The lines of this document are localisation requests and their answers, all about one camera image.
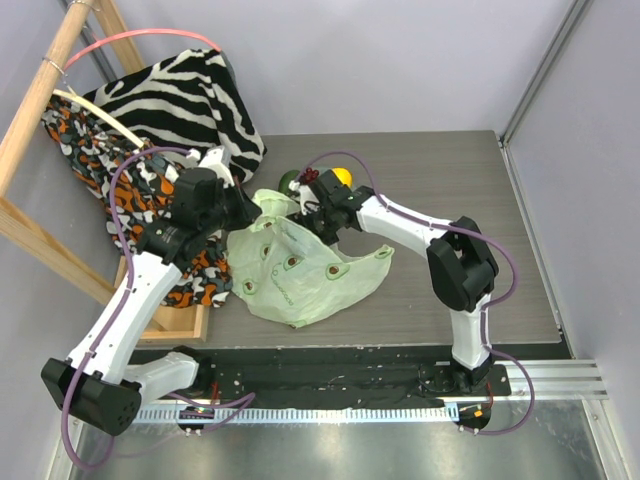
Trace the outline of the yellow lemon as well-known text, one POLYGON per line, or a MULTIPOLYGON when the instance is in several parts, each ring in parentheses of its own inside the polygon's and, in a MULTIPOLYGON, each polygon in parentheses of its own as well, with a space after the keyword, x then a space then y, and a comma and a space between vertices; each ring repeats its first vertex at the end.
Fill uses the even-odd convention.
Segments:
POLYGON ((353 185, 353 176, 351 172, 343 167, 334 167, 331 171, 335 174, 336 178, 348 188, 351 188, 353 185))

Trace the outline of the red grape bunch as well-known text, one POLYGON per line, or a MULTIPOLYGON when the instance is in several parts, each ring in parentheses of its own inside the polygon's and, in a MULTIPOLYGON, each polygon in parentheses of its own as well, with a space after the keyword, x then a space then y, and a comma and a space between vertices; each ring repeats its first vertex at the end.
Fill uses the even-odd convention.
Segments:
POLYGON ((298 181, 301 184, 309 184, 314 180, 316 180, 319 175, 320 175, 320 172, 317 169, 307 168, 301 173, 298 181))

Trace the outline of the light green plastic bag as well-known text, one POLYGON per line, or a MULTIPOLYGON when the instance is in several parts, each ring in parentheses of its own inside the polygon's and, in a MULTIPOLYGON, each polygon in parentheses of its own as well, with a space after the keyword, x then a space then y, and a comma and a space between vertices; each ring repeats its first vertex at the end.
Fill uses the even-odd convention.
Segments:
POLYGON ((251 314, 302 328, 362 301, 387 277, 393 247, 350 257, 288 218, 300 211, 293 199, 259 189, 253 202, 262 210, 256 222, 227 237, 232 291, 251 314))

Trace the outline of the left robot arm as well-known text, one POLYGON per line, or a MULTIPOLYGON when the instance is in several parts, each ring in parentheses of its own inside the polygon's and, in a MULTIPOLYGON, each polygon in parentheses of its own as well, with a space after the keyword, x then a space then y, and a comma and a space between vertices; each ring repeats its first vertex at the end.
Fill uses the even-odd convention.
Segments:
POLYGON ((210 382, 208 357, 176 347, 133 365, 136 345, 163 299, 219 230, 249 227, 260 215, 228 167, 197 167, 179 175, 170 215, 143 232, 133 265, 85 338, 64 360, 49 359, 41 378, 65 413, 118 436, 140 408, 174 391, 210 382))

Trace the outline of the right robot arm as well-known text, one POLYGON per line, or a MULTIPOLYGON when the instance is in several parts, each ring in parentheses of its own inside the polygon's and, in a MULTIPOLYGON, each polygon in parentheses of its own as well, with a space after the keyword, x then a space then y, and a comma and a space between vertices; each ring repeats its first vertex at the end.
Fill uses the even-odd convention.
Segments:
POLYGON ((376 234, 427 261, 435 296, 450 312, 453 344, 451 376, 469 393, 486 382, 493 365, 486 306, 499 273, 477 224, 434 219, 402 207, 369 186, 350 188, 336 172, 309 169, 288 184, 301 212, 295 221, 333 245, 341 229, 376 234))

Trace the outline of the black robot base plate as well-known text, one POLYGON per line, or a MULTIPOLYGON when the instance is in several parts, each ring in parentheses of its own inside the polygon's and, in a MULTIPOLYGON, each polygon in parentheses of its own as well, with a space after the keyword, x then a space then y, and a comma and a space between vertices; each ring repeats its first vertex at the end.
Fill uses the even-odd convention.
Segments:
POLYGON ((230 402, 252 393, 255 408, 391 409, 435 407, 460 397, 507 397, 505 366, 483 369, 475 385, 446 346, 204 349, 209 362, 193 398, 230 402))

